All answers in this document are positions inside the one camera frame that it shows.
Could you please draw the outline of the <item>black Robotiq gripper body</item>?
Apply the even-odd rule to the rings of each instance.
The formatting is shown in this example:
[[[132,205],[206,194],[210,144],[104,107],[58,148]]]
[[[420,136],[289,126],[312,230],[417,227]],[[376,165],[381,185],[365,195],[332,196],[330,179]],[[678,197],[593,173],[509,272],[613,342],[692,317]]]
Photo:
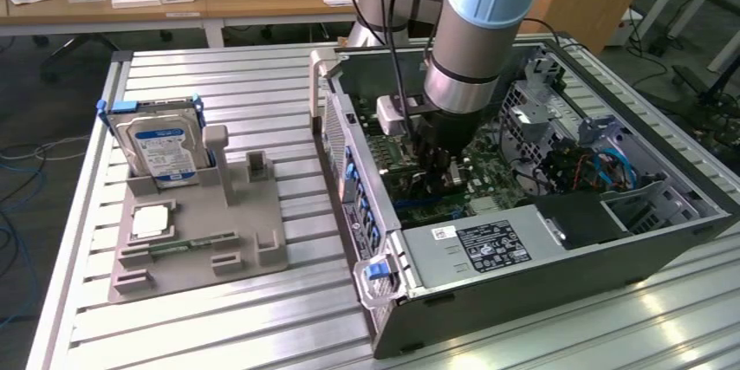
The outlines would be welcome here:
[[[481,112],[454,114],[442,110],[421,115],[416,128],[416,156],[420,160],[458,158],[481,124]]]

